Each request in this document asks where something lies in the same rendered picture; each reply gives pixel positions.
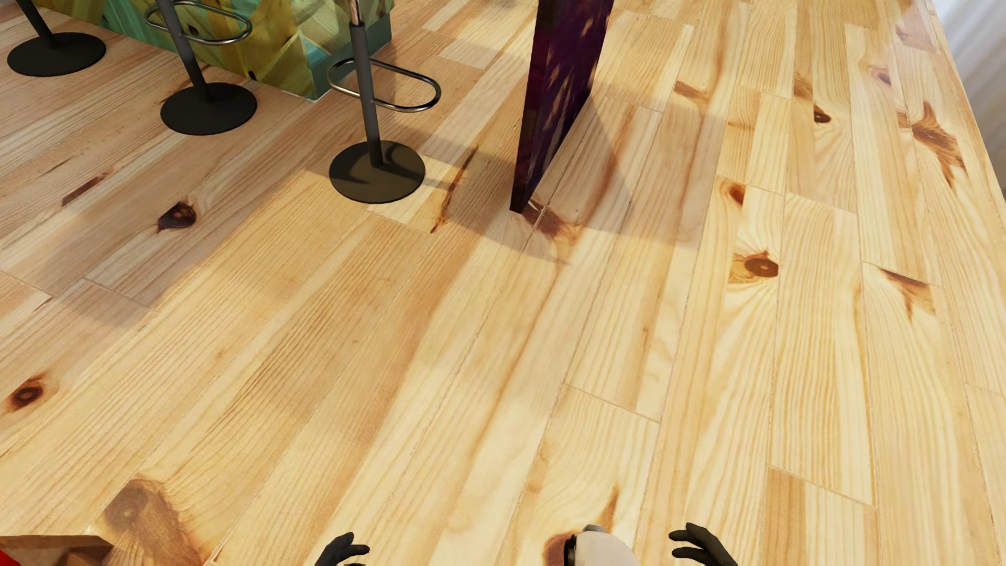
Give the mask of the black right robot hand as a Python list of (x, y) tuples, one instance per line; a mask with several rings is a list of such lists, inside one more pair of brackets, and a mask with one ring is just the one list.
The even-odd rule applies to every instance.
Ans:
[(668, 538), (677, 543), (688, 544), (672, 550), (672, 556), (676, 559), (692, 560), (703, 566), (738, 566), (736, 559), (725, 549), (720, 539), (705, 527), (686, 523), (684, 529), (670, 532)]

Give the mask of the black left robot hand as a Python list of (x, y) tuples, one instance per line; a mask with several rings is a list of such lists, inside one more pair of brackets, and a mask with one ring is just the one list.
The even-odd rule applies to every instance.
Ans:
[(347, 532), (334, 538), (322, 550), (314, 566), (366, 566), (358, 558), (370, 552), (370, 546), (356, 544), (355, 534)]

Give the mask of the black metal bar stool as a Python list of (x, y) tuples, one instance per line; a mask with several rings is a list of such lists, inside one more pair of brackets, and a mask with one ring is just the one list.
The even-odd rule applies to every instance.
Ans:
[[(185, 135), (208, 136), (232, 131), (250, 120), (258, 109), (256, 96), (239, 84), (208, 83), (191, 44), (220, 46), (240, 42), (250, 35), (252, 21), (232, 11), (196, 0), (155, 1), (156, 4), (145, 12), (145, 22), (169, 33), (192, 84), (169, 96), (163, 103), (160, 116), (165, 126)], [(223, 39), (205, 39), (186, 33), (177, 14), (177, 5), (196, 7), (234, 19), (243, 25), (243, 29), (237, 35)]]
[(15, 0), (37, 37), (15, 46), (8, 54), (12, 71), (29, 77), (58, 77), (82, 71), (107, 52), (97, 36), (82, 32), (53, 32), (31, 0)]
[[(371, 58), (358, 0), (347, 1), (353, 56), (336, 62), (325, 77), (334, 91), (360, 101), (366, 140), (347, 147), (332, 160), (329, 178), (333, 187), (347, 199), (363, 203), (390, 203), (408, 197), (420, 188), (425, 177), (425, 166), (417, 151), (381, 138), (376, 109), (380, 107), (398, 113), (426, 111), (438, 103), (442, 88), (424, 74)], [(355, 71), (357, 91), (339, 85), (332, 78), (333, 71), (345, 66), (352, 66)], [(373, 67), (426, 83), (434, 89), (434, 96), (418, 106), (400, 106), (384, 101), (374, 95)]]

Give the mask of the red wooden furniture corner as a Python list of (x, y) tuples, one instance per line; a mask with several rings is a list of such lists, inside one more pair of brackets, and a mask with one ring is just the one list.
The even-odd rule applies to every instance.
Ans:
[(98, 536), (0, 536), (0, 566), (104, 566), (113, 545)]

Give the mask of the dark purple patterned panel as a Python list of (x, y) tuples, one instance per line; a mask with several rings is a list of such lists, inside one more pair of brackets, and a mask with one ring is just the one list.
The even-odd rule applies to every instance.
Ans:
[(615, 0), (538, 0), (510, 199), (523, 212), (592, 92)]

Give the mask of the green yellow patterned counter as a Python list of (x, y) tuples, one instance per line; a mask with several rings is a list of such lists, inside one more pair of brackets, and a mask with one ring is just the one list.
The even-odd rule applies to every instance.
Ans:
[[(353, 55), (349, 0), (195, 0), (249, 20), (248, 37), (232, 45), (191, 45), (200, 63), (241, 74), (290, 95), (317, 100), (330, 90), (326, 72)], [(176, 51), (166, 31), (144, 19), (155, 0), (32, 0), (57, 11)]]

